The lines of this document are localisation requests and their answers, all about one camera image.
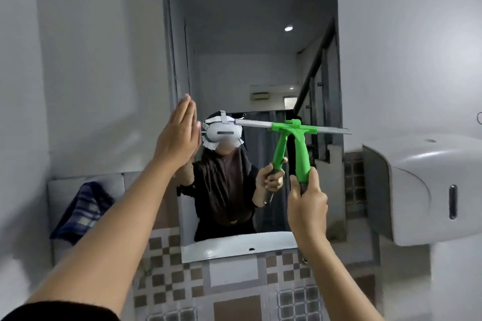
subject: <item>checkered towel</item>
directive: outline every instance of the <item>checkered towel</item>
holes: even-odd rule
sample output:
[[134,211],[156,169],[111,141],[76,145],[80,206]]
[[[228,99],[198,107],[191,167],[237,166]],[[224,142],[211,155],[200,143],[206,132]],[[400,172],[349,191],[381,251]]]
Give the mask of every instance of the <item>checkered towel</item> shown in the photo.
[[63,239],[75,245],[114,204],[114,199],[93,181],[81,185],[50,239]]

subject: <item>forearm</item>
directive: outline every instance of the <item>forearm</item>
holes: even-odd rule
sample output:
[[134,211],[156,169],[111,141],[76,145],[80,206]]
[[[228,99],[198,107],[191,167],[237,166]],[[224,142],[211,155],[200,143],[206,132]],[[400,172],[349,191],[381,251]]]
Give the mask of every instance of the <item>forearm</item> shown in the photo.
[[194,183],[194,168],[192,166],[193,158],[187,164],[181,166],[176,172],[176,179],[185,187]]
[[310,263],[316,284],[332,321],[383,321],[328,240],[315,240],[304,254]]
[[256,207],[262,208],[265,206],[265,197],[268,191],[265,188],[256,188],[253,194],[253,203]]
[[28,302],[81,302],[120,314],[172,175],[169,165],[149,163]]

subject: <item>mirror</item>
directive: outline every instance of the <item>mirror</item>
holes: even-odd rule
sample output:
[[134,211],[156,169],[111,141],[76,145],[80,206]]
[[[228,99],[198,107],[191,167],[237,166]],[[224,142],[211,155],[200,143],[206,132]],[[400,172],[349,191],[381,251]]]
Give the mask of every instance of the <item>mirror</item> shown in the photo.
[[[341,127],[337,0],[164,0],[164,8],[173,101],[192,96],[203,132],[193,164],[176,174],[183,262],[296,247],[287,221],[293,137],[286,175],[266,183],[260,172],[279,132],[235,123]],[[341,171],[332,222],[343,237],[343,140],[333,137],[306,135],[306,143],[312,166]]]

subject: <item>person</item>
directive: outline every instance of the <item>person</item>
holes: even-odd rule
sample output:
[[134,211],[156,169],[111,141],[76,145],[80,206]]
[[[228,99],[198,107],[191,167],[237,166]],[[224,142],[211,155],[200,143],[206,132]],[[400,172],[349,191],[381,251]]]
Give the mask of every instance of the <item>person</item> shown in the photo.
[[[221,124],[223,114],[225,124]],[[219,136],[216,130],[215,142],[204,135],[201,160],[193,162],[191,157],[176,172],[180,192],[194,198],[199,218],[194,241],[256,233],[255,209],[265,205],[267,191],[282,187],[284,171],[269,175],[272,164],[261,170],[252,165],[240,139],[241,127],[235,126],[234,119],[224,111],[210,115],[204,122],[207,129],[206,122],[218,124],[223,132],[232,135]]]
[[[166,187],[198,148],[200,123],[195,112],[190,97],[178,104],[159,136],[153,159],[124,199],[82,237],[26,303],[3,321],[119,320]],[[327,197],[320,190],[316,170],[311,169],[303,195],[295,177],[291,184],[289,224],[313,268],[330,319],[383,320],[326,239]]]

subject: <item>air conditioner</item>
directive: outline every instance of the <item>air conditioner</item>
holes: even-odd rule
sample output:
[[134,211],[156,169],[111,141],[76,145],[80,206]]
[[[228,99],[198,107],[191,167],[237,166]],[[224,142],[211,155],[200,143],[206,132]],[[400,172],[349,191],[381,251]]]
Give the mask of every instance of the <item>air conditioner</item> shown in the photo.
[[251,100],[268,100],[269,93],[251,93]]

